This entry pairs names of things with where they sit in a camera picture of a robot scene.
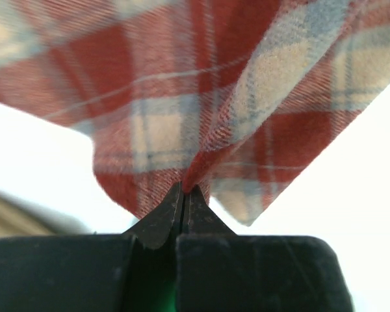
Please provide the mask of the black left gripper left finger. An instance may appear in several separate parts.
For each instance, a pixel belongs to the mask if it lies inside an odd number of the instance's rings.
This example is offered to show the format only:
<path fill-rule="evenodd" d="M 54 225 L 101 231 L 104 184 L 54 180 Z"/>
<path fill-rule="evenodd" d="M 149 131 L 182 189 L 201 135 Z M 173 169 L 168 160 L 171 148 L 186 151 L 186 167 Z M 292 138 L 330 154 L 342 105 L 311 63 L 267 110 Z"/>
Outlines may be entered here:
<path fill-rule="evenodd" d="M 121 234 L 0 239 L 0 311 L 174 311 L 180 184 Z"/>

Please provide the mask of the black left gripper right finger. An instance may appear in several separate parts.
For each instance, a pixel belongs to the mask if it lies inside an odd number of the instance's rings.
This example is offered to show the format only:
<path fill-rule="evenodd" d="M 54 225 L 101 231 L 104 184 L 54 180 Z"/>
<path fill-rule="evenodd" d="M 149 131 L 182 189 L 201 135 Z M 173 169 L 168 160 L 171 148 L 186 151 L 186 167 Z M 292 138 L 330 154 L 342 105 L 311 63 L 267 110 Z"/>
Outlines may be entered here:
<path fill-rule="evenodd" d="M 178 311 L 351 311 L 335 252 L 322 239 L 237 235 L 199 188 L 184 195 L 176 240 Z"/>

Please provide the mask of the red plaid skirt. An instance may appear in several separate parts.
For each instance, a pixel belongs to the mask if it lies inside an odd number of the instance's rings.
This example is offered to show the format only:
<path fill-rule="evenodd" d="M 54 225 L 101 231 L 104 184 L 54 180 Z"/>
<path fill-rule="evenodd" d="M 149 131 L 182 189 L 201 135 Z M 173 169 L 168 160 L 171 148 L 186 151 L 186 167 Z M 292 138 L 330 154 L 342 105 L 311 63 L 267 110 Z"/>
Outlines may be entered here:
<path fill-rule="evenodd" d="M 0 103 L 139 218 L 182 181 L 251 224 L 389 83 L 390 1 L 0 1 Z"/>

